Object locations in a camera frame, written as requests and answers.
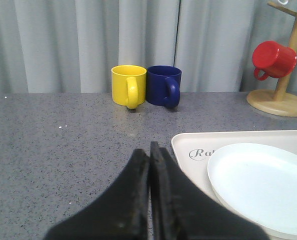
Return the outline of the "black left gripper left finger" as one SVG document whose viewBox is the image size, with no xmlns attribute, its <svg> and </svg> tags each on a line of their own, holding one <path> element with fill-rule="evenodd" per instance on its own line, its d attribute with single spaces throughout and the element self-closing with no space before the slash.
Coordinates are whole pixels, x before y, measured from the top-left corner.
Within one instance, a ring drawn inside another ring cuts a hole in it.
<svg viewBox="0 0 297 240">
<path fill-rule="evenodd" d="M 89 206 L 52 227 L 46 240 L 146 240 L 149 157 L 135 149 L 116 180 Z"/>
</svg>

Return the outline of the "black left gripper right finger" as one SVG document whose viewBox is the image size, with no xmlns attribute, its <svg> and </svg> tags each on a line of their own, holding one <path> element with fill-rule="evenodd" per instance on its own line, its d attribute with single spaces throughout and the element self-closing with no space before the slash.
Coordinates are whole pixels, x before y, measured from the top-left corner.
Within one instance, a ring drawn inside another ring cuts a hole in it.
<svg viewBox="0 0 297 240">
<path fill-rule="evenodd" d="M 267 240 L 258 225 L 238 216 L 201 191 L 169 152 L 150 144 L 150 190 L 157 240 Z"/>
</svg>

